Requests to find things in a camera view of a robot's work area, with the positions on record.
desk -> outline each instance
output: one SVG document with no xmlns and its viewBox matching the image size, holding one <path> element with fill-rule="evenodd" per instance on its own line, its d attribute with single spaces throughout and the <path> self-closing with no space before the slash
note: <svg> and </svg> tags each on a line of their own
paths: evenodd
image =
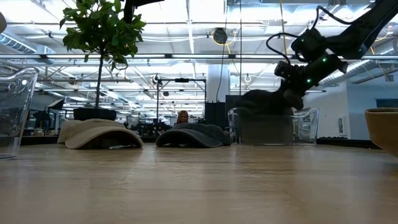
<svg viewBox="0 0 398 224">
<path fill-rule="evenodd" d="M 398 222 L 398 159 L 333 146 L 77 151 L 0 161 L 0 222 Z"/>
</svg>

white column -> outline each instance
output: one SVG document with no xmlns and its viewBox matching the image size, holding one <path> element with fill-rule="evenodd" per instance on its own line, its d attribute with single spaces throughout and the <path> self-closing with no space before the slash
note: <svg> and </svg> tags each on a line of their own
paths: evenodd
<svg viewBox="0 0 398 224">
<path fill-rule="evenodd" d="M 207 99 L 209 103 L 225 102 L 225 95 L 229 95 L 229 77 L 228 65 L 208 65 L 207 73 Z"/>
</svg>

wooden bowl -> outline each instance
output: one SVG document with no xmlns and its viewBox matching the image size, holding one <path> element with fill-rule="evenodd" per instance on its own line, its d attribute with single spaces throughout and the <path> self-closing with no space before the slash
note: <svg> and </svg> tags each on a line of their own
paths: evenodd
<svg viewBox="0 0 398 224">
<path fill-rule="evenodd" d="M 372 142 L 398 157 L 398 108 L 368 109 L 365 118 Z"/>
</svg>

plant stem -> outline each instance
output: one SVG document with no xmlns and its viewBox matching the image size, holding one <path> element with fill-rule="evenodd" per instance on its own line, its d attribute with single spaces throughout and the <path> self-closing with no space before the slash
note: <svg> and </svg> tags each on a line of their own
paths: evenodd
<svg viewBox="0 0 398 224">
<path fill-rule="evenodd" d="M 100 103 L 100 88 L 101 88 L 101 74 L 102 74 L 102 66 L 104 65 L 104 53 L 101 54 L 101 58 L 99 58 L 99 70 L 98 70 L 98 81 L 97 81 L 97 90 L 96 90 L 96 98 L 95 98 L 95 108 L 98 109 L 98 105 Z"/>
</svg>

clear plastic bin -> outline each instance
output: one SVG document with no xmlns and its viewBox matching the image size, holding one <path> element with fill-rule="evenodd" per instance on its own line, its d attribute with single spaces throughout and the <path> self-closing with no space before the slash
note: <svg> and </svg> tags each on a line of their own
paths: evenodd
<svg viewBox="0 0 398 224">
<path fill-rule="evenodd" d="M 242 108 L 228 112 L 229 133 L 235 144 L 316 145 L 319 109 L 297 111 L 293 116 L 254 116 Z"/>
<path fill-rule="evenodd" d="M 18 153 L 38 74 L 28 67 L 0 76 L 0 159 Z"/>
</svg>

